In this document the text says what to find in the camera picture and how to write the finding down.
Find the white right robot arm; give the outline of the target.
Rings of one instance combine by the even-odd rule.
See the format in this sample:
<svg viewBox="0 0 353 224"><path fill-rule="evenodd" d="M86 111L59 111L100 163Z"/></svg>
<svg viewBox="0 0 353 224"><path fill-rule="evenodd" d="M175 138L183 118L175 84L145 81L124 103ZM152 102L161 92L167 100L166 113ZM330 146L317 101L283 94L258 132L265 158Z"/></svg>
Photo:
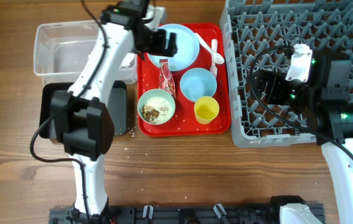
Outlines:
<svg viewBox="0 0 353 224"><path fill-rule="evenodd" d="M353 103L349 102L352 62L344 52L283 46L290 58L286 73L249 69L251 97L267 111L286 105L303 114L306 126L272 112L280 121L315 135L332 177L339 220L353 223Z"/></svg>

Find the green bowl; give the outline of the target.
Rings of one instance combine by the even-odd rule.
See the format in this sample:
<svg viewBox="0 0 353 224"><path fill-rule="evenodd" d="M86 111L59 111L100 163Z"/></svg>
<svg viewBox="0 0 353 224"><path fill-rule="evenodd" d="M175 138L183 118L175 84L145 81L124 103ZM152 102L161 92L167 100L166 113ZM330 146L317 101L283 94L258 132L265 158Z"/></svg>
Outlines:
<svg viewBox="0 0 353 224"><path fill-rule="evenodd" d="M175 113L175 110L176 110L176 103L175 103L175 100L174 98L166 91L162 90L162 89L152 89L152 90L149 90L147 92L145 92L144 94L142 94L142 96L139 98L139 101L138 101L138 106L137 106L137 109L138 109L138 114L140 116L140 118L148 123L147 121L145 121L141 115L141 113L139 112L139 109L140 107L143 106L144 102L147 101L149 98L151 97L154 97L154 96L161 96L161 97L164 97L165 99L167 99L168 101L171 102L171 104L174 106L174 112L173 112L173 115L172 117L174 116L174 113Z"/></svg>

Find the yellow plastic cup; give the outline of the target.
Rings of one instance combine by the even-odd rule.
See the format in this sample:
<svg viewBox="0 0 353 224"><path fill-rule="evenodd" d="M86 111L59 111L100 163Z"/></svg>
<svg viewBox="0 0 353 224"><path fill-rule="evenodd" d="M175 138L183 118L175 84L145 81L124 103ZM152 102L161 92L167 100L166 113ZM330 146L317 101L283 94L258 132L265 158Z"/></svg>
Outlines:
<svg viewBox="0 0 353 224"><path fill-rule="evenodd" d="M194 103L194 114L200 124L209 124L219 114L220 107L216 99L203 96Z"/></svg>

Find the red snack wrapper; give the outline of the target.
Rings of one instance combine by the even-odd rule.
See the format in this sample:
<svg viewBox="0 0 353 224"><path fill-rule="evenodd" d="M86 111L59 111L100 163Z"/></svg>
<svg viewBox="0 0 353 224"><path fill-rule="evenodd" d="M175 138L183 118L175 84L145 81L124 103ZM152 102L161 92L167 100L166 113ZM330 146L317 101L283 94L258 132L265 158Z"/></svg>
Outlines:
<svg viewBox="0 0 353 224"><path fill-rule="evenodd" d="M159 60L159 88L176 98L176 86L173 75L169 69L168 59Z"/></svg>

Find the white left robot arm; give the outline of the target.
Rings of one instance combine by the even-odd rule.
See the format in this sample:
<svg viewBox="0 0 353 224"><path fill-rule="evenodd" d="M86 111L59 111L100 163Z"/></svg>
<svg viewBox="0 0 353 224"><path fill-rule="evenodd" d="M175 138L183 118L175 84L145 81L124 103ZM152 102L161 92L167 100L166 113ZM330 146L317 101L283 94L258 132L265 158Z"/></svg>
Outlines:
<svg viewBox="0 0 353 224"><path fill-rule="evenodd" d="M160 29L166 10L151 1L120 1L94 19L99 32L88 62L67 91L50 94L48 117L39 124L29 146L32 157L38 135L54 125L75 171L77 199L67 218L77 223L110 223L104 184L104 158L114 136L107 104L123 59L128 53L172 57L175 33Z"/></svg>

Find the light blue bowl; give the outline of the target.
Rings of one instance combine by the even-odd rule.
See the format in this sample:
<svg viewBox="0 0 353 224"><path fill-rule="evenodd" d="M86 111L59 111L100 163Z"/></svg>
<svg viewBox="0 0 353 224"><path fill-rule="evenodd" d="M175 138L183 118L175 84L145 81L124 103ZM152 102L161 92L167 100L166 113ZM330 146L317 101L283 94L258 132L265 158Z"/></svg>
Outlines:
<svg viewBox="0 0 353 224"><path fill-rule="evenodd" d="M181 77L179 87L182 94L191 102L202 96L214 96L217 81L214 75L204 68L192 68Z"/></svg>

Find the rice and food scraps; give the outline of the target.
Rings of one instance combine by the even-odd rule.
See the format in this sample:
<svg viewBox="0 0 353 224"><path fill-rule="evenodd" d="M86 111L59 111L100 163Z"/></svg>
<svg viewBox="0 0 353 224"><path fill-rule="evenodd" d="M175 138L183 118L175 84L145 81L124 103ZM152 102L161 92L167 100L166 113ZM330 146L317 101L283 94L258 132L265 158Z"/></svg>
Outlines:
<svg viewBox="0 0 353 224"><path fill-rule="evenodd" d="M163 124L172 117L174 106L164 97L154 96L144 102L139 112L148 123Z"/></svg>

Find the white plastic fork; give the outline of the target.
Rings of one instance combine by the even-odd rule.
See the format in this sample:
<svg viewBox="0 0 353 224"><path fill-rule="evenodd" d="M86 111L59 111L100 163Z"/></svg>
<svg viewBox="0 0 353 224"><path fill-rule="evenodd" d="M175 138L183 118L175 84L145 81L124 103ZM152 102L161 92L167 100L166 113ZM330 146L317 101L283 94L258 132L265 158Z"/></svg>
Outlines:
<svg viewBox="0 0 353 224"><path fill-rule="evenodd" d="M216 39L212 39L211 41L211 49L214 52L217 52L217 47L218 47L218 41ZM215 57L212 56L212 64L210 67L210 72L213 74L214 78L217 78L217 66L215 62Z"/></svg>

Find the light blue plate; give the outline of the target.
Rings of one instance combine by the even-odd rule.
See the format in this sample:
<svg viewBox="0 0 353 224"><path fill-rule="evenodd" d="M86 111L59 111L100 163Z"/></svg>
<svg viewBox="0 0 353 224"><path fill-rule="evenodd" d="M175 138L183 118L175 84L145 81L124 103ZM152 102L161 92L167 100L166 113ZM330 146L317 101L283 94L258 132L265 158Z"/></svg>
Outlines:
<svg viewBox="0 0 353 224"><path fill-rule="evenodd" d="M159 60L167 59L168 67L172 72L183 70L192 65L198 57L200 50L200 43L195 33L181 24L165 24L159 28L167 32L166 37L169 37L171 32L176 33L177 53L173 57L148 54L150 61L159 67Z"/></svg>

